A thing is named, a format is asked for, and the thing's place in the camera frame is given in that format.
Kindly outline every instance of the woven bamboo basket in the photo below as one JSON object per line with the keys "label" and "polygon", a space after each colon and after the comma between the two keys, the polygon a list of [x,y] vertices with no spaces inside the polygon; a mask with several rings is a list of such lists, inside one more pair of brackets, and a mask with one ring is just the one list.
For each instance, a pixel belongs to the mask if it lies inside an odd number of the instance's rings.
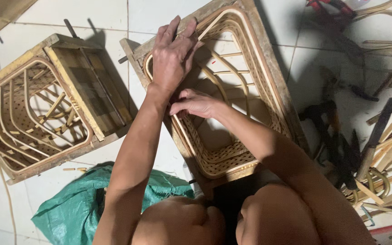
{"label": "woven bamboo basket", "polygon": [[[43,115],[40,102],[50,107]],[[89,144],[93,131],[78,109],[55,67],[43,58],[5,77],[0,82],[2,164],[19,173]]]}
{"label": "woven bamboo basket", "polygon": [[[200,69],[217,87],[221,98],[228,104],[231,104],[231,98],[226,93],[227,88],[225,88],[225,83],[222,82],[221,75],[235,75],[240,81],[240,85],[235,86],[235,88],[241,88],[243,91],[246,114],[250,116],[249,101],[251,99],[260,99],[264,102],[267,117],[269,118],[266,124],[286,137],[291,138],[282,103],[280,103],[280,96],[273,81],[270,80],[269,72],[263,64],[263,55],[257,47],[254,39],[255,34],[246,15],[234,7],[222,8],[200,22],[196,31],[199,33],[199,40],[203,42],[216,38],[222,33],[230,32],[240,52],[218,54],[210,49],[211,59],[221,62],[227,68],[227,71],[213,72],[204,63],[197,61],[193,62],[193,69]],[[246,63],[247,71],[239,71],[226,60],[227,57],[232,56],[242,56]],[[150,53],[144,60],[144,72],[146,77],[152,81],[152,54]],[[250,74],[251,81],[247,81],[243,77],[244,73]],[[256,87],[258,97],[250,95],[249,88],[252,86]],[[173,116],[172,122],[181,140],[185,143],[188,152],[191,152],[197,160],[200,172],[208,178],[214,179],[225,175],[228,176],[237,171],[255,168],[259,164],[258,160],[239,140],[234,140],[231,144],[220,149],[208,150],[203,144],[190,116],[186,116],[183,119]]]}

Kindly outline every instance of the knife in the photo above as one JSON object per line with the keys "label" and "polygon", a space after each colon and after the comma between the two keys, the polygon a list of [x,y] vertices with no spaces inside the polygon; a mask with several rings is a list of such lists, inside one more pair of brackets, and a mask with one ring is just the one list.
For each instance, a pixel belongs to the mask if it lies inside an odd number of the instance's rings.
{"label": "knife", "polygon": [[385,104],[384,109],[379,116],[379,120],[373,128],[372,134],[370,135],[370,139],[362,151],[361,158],[361,166],[359,167],[358,172],[356,173],[356,180],[363,181],[365,180],[365,175],[368,172],[368,169],[372,165],[373,158],[375,156],[376,146],[379,144],[379,140],[384,132],[389,117],[392,113],[392,98],[389,98],[387,103]]}

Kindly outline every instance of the wooden handle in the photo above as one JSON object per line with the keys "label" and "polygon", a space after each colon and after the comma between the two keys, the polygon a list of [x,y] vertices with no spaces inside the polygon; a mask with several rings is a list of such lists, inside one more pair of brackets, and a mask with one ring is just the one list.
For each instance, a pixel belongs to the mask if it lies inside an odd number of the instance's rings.
{"label": "wooden handle", "polygon": [[367,174],[370,166],[372,165],[373,158],[375,156],[376,148],[367,148],[363,154],[361,166],[356,173],[356,179],[358,181],[365,180],[365,174]]}

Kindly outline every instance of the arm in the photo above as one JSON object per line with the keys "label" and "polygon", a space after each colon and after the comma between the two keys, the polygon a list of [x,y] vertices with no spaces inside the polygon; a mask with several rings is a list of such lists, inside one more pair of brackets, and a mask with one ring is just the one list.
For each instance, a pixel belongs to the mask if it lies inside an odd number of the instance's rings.
{"label": "arm", "polygon": [[262,164],[300,195],[312,211],[324,244],[375,244],[346,198],[291,140],[208,95],[186,89],[180,97],[184,100],[174,103],[170,114],[190,113],[223,124]]}
{"label": "arm", "polygon": [[196,20],[172,41],[179,21],[177,16],[158,31],[152,51],[154,78],[116,158],[93,244],[128,244],[139,221],[166,106],[200,46],[192,37]]}

